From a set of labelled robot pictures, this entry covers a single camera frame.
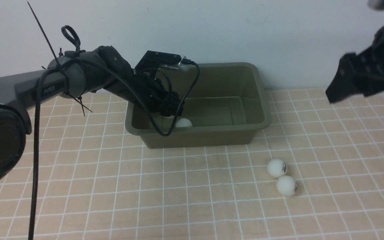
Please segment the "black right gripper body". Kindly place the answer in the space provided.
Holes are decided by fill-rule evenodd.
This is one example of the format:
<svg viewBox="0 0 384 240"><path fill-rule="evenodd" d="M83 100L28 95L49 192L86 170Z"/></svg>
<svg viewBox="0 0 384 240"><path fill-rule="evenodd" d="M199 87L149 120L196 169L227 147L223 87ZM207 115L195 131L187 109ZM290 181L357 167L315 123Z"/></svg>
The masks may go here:
<svg viewBox="0 0 384 240"><path fill-rule="evenodd" d="M346 53L339 60L334 79L325 91L331 104L354 95L370 97L384 92L384 26L361 53Z"/></svg>

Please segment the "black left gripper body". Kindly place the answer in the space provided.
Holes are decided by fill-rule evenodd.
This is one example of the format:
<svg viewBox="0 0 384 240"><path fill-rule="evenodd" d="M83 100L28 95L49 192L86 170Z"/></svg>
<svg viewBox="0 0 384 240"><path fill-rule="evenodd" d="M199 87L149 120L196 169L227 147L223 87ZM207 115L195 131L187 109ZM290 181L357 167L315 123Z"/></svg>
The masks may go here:
<svg viewBox="0 0 384 240"><path fill-rule="evenodd" d="M132 90L151 113L170 117L177 113L180 97L168 75L158 68L147 68L128 79Z"/></svg>

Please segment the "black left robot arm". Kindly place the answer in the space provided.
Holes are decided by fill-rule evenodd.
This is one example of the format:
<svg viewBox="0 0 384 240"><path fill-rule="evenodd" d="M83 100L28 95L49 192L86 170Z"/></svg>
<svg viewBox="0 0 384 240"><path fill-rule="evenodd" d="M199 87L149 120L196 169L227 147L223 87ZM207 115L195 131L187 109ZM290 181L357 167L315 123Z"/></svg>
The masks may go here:
<svg viewBox="0 0 384 240"><path fill-rule="evenodd" d="M113 46L93 51L66 51L61 64L73 64L58 70L54 60L48 65L41 93L41 103L60 96L78 98L104 89L134 105L142 103L151 113L172 116L181 114L183 105L171 84L164 88L156 78L160 68L181 66L186 59L176 54L147 51L136 67L122 58ZM26 136L32 132L28 110L35 107L38 82L45 70L0 77L0 179L20 160Z"/></svg>

